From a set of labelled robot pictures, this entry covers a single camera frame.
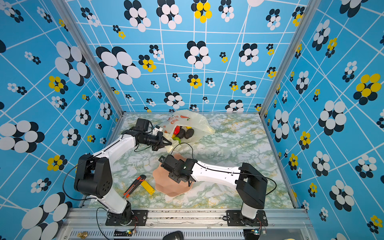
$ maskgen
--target blue patterned wallpaper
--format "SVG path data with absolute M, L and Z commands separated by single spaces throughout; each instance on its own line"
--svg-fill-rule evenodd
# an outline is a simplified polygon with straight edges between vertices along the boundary
M 0 239 L 53 239 L 117 116 L 51 1 L 0 0 L 0 22 Z
M 255 112 L 308 0 L 68 0 L 127 112 Z
M 264 115 L 321 240 L 384 239 L 383 14 L 322 0 Z

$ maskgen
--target translucent plastic bag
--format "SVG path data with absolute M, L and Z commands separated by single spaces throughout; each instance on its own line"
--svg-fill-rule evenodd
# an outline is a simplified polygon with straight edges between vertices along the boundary
M 186 109 L 176 111 L 169 117 L 167 121 L 160 125 L 160 127 L 163 128 L 164 137 L 172 142 L 172 145 L 165 146 L 168 152 L 170 152 L 175 146 L 179 144 L 179 141 L 172 139 L 172 135 L 177 126 L 191 127 L 195 131 L 192 137 L 188 139 L 180 139 L 181 142 L 197 142 L 203 136 L 215 133 L 215 130 L 209 126 L 206 117 L 203 115 L 188 111 Z

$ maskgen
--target marble tabletop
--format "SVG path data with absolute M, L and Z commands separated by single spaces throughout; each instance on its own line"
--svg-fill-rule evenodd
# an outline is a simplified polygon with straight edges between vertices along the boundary
M 137 118 L 150 120 L 160 125 L 170 114 L 127 114 L 121 132 L 136 124 Z M 267 139 L 258 114 L 204 114 L 216 132 L 192 144 L 194 158 L 208 164 L 225 167 L 252 164 L 264 176 L 277 183 L 277 189 L 266 197 L 265 208 L 293 208 L 288 190 L 284 185 L 276 159 Z M 191 158 L 191 149 L 183 144 L 174 153 Z M 146 149 L 141 152 L 128 151 L 112 166 L 113 187 L 117 193 L 124 191 L 139 175 L 147 176 L 147 182 L 155 188 L 152 172 L 159 166 L 159 157 L 168 153 L 163 148 L 157 152 Z M 268 181 L 268 191 L 274 184 Z M 141 186 L 128 198 L 132 208 L 241 208 L 242 200 L 235 189 L 211 182 L 195 182 L 192 189 L 176 197 L 155 191 L 152 195 Z M 91 202 L 88 207 L 99 207 Z

